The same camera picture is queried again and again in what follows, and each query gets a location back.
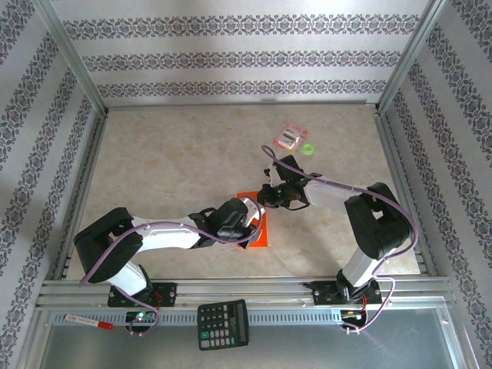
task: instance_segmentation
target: patterned wallpaper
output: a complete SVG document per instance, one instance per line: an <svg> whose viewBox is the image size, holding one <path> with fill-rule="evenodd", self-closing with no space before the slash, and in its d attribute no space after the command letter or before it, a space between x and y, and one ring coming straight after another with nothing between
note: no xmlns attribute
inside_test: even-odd
<svg viewBox="0 0 492 369"><path fill-rule="evenodd" d="M52 2L110 107L376 102L427 0L133 3Z"/></svg>
<svg viewBox="0 0 492 369"><path fill-rule="evenodd" d="M492 367L490 5L447 4L387 112L434 264L450 276L480 367Z"/></svg>
<svg viewBox="0 0 492 369"><path fill-rule="evenodd" d="M0 368L16 367L95 110L29 0L0 0Z"/></svg>

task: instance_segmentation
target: green ring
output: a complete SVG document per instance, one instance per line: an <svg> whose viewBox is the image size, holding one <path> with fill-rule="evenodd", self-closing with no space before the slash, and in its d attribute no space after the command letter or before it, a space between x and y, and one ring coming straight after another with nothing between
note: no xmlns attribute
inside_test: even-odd
<svg viewBox="0 0 492 369"><path fill-rule="evenodd" d="M314 146L312 144L304 144L302 145L302 152L306 155L313 155Z"/></svg>

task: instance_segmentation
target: orange paper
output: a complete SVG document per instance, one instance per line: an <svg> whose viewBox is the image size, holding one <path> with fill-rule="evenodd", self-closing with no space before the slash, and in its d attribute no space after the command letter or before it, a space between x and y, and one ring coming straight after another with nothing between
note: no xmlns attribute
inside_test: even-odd
<svg viewBox="0 0 492 369"><path fill-rule="evenodd" d="M249 196L250 198L256 199L257 191L250 192L239 192L238 198L244 196ZM258 220L253 219L253 225L258 226ZM267 213L265 212L261 218L261 234L256 242L249 245L250 248L266 248L268 246L268 233L267 233Z"/></svg>

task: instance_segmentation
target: calculator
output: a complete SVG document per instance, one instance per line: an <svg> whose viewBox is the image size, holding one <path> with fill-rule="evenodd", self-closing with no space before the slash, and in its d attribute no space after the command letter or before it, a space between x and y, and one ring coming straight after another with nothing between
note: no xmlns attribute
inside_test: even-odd
<svg viewBox="0 0 492 369"><path fill-rule="evenodd" d="M198 307L198 347L202 351L246 346L248 311L244 300Z"/></svg>

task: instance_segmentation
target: red marker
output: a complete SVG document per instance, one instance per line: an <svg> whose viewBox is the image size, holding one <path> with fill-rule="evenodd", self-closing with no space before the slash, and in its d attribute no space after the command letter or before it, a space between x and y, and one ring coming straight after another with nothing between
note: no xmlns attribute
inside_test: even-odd
<svg viewBox="0 0 492 369"><path fill-rule="evenodd" d="M79 317L78 315L66 314L64 316L66 321L73 321L75 323L91 325L92 327L102 328L102 329L113 329L113 324L106 323L104 321L95 321L94 319L89 319L88 317Z"/></svg>

